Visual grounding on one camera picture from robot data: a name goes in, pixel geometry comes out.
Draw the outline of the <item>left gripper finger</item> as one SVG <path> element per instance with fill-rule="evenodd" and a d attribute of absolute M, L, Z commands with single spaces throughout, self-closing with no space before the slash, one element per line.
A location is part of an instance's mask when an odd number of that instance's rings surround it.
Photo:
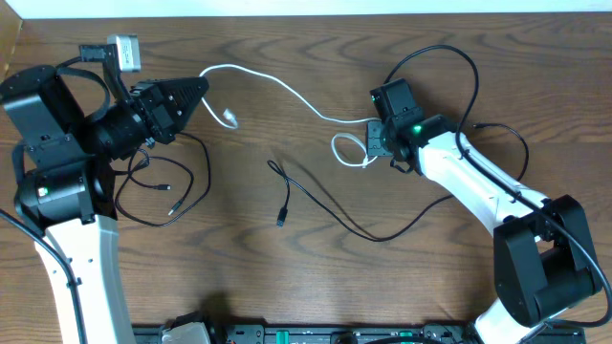
<path fill-rule="evenodd" d="M 171 124 L 169 131 L 172 134 L 182 132 L 190 121 L 191 115 L 201 102 L 203 94 L 170 93 L 167 97 L 166 110 Z"/>
<path fill-rule="evenodd" d="M 158 79 L 154 81 L 164 94 L 175 100 L 198 100 L 209 88 L 208 81 L 203 77 L 183 77 Z"/>

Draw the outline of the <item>black usb cable thin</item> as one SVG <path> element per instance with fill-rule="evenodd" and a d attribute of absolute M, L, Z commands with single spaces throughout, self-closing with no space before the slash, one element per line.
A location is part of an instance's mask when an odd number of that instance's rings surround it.
<path fill-rule="evenodd" d="M 116 192 L 115 200 L 114 200 L 114 206 L 115 206 L 116 210 L 118 211 L 118 213 L 120 215 L 126 217 L 127 219 L 129 219 L 129 220 L 131 220 L 133 222 L 141 224 L 141 225 L 150 226 L 150 227 L 166 227 L 166 226 L 173 225 L 174 223 L 179 221 L 191 209 L 193 209 L 196 205 L 198 205 L 201 201 L 203 201 L 205 199 L 205 197 L 209 194 L 209 192 L 211 190 L 211 187 L 212 187 L 212 177 L 211 177 L 211 160 L 210 160 L 210 153 L 208 151 L 208 147 L 204 143 L 203 140 L 201 140 L 200 138 L 198 138 L 198 137 L 196 137 L 196 136 L 194 136 L 192 134 L 189 134 L 189 133 L 180 133 L 180 136 L 183 136 L 185 138 L 194 140 L 203 149 L 204 156 L 205 156 L 205 162 L 206 162 L 206 168 L 207 168 L 207 184 L 206 184 L 206 188 L 203 191 L 203 193 L 200 196 L 198 196 L 191 204 L 187 205 L 184 209 L 182 209 L 182 206 L 183 206 L 186 198 L 190 195 L 191 190 L 193 188 L 193 185 L 195 183 L 195 175 L 194 175 L 193 171 L 190 168 L 188 168 L 186 165 L 184 165 L 184 164 L 182 164 L 182 163 L 180 163 L 180 162 L 178 162 L 176 160 L 173 160 L 173 159 L 167 158 L 167 157 L 162 157 L 162 156 L 151 156 L 146 149 L 138 148 L 129 157 L 126 169 L 125 170 L 120 170 L 120 171 L 116 172 L 117 176 L 124 176 L 125 177 L 124 181 L 121 183 L 118 191 Z M 153 222 L 149 222 L 149 221 L 143 220 L 141 218 L 138 218 L 137 216 L 132 215 L 131 213 L 129 213 L 122 206 L 122 204 L 120 202 L 120 196 L 123 193 L 123 190 L 125 189 L 125 187 L 128 185 L 129 182 L 135 184 L 136 186 L 138 186 L 140 188 L 147 189 L 147 190 L 167 192 L 167 191 L 170 191 L 172 189 L 172 186 L 170 184 L 168 184 L 168 183 L 158 183 L 158 184 L 143 183 L 143 182 L 139 181 L 138 179 L 136 179 L 134 177 L 134 175 L 137 172 L 140 172 L 140 171 L 146 169 L 147 167 L 149 167 L 150 163 L 152 161 L 164 161 L 164 162 L 168 162 L 170 164 L 173 164 L 175 166 L 178 166 L 184 172 L 186 172 L 188 174 L 188 176 L 189 176 L 189 183 L 188 183 L 188 185 L 186 187 L 186 190 L 184 191 L 183 195 L 168 210 L 167 215 L 171 216 L 171 219 L 168 220 L 167 222 L 164 222 L 164 223 L 153 223 Z"/>

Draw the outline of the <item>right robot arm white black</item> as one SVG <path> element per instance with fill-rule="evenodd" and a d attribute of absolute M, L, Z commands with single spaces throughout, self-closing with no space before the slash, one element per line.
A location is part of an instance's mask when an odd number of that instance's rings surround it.
<path fill-rule="evenodd" d="M 481 343 L 521 343 L 560 314 L 609 291 L 584 209 L 550 199 L 480 154 L 443 115 L 426 117 L 403 79 L 371 91 L 379 120 L 367 126 L 367 154 L 440 184 L 493 238 L 496 300 L 473 324 Z"/>

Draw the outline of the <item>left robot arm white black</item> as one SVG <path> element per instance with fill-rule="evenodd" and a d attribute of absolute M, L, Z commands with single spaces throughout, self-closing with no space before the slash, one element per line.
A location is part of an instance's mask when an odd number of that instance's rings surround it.
<path fill-rule="evenodd" d="M 146 80 L 126 90 L 104 75 L 105 99 L 85 115 L 68 68 L 7 78 L 1 103 L 22 140 L 13 152 L 16 225 L 34 241 L 66 343 L 135 341 L 120 278 L 112 162 L 182 133 L 208 90 L 203 77 Z"/>

